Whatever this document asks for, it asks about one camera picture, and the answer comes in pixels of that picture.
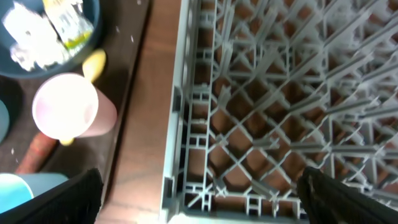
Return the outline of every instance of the yellow object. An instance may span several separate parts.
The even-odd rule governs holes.
[[[60,143],[63,146],[70,146],[73,143],[74,140],[75,140],[74,138],[67,139],[67,140],[60,140]]]
[[[75,40],[66,41],[64,44],[67,47],[67,49],[73,49],[79,46],[80,44],[86,42],[86,40],[88,40],[90,36],[91,36],[91,31],[84,32],[82,33],[82,35],[78,36]]]
[[[103,49],[95,50],[83,62],[83,74],[90,82],[94,82],[104,70],[106,63],[106,53]]]

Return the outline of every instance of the wooden surface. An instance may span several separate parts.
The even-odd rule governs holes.
[[[114,180],[97,223],[157,223],[180,0],[153,0]]]

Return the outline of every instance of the light blue cup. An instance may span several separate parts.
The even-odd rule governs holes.
[[[0,174],[0,213],[64,183],[62,174]]]

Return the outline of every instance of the dark countertop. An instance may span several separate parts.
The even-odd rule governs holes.
[[[58,146],[44,165],[44,172],[60,172],[69,177],[97,167],[105,182],[113,163],[119,130],[128,103],[133,70],[136,63],[142,30],[146,21],[149,0],[101,0],[103,11],[103,38],[99,47],[107,54],[106,68],[95,85],[115,104],[118,122],[103,136],[76,139],[68,147]],[[0,145],[0,172],[14,172],[39,132],[32,118],[32,100],[36,90],[47,78],[10,80],[21,87],[18,98],[20,113],[14,119],[7,138]]]
[[[109,9],[103,7],[107,17],[112,17],[112,12],[115,14],[122,11],[124,15],[130,15],[123,24],[133,24],[133,15],[128,7],[123,9],[123,6],[133,7],[137,5],[137,0],[105,1],[110,2],[105,3],[106,5],[114,4]],[[97,219],[96,223],[99,224],[157,223],[181,0],[151,2],[128,99],[124,131],[119,141],[113,183],[109,198]],[[105,20],[113,25],[110,30],[116,31],[116,24],[121,23],[120,17],[116,16],[113,20],[107,17]],[[115,57],[122,61],[124,68],[128,68],[131,57]],[[25,138],[30,140],[32,137],[33,134]],[[0,172],[14,171],[17,167],[16,158],[22,160],[24,153],[15,149],[15,154],[12,155],[9,147],[0,150],[0,163],[7,163],[0,164]],[[78,153],[71,156],[76,160],[80,159]]]

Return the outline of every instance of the brown counter edge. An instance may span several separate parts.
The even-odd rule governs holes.
[[[132,18],[132,26],[137,25],[134,28],[134,34],[138,34],[135,38],[136,40],[134,42],[138,43],[133,46],[132,49],[132,55],[131,55],[131,63],[129,66],[128,70],[128,79],[127,79],[127,87],[126,91],[123,94],[123,99],[120,107],[120,112],[118,115],[118,120],[116,121],[115,124],[115,133],[114,133],[114,141],[111,144],[111,150],[109,150],[109,156],[108,159],[106,160],[106,165],[105,165],[105,173],[103,174],[103,193],[101,196],[101,201],[102,201],[102,206],[106,202],[108,193],[111,190],[111,186],[109,187],[110,184],[112,184],[113,180],[113,171],[116,168],[116,163],[117,163],[117,149],[119,149],[122,141],[122,133],[124,129],[124,120],[126,119],[126,111],[128,110],[128,100],[130,99],[130,94],[133,86],[133,78],[134,78],[134,72],[136,71],[136,62],[138,58],[138,52],[141,49],[142,45],[142,37],[145,34],[145,24],[147,22],[148,18],[148,10],[150,7],[150,0],[147,1],[141,1],[140,7],[136,7],[133,9],[131,12],[131,15],[134,15]]]

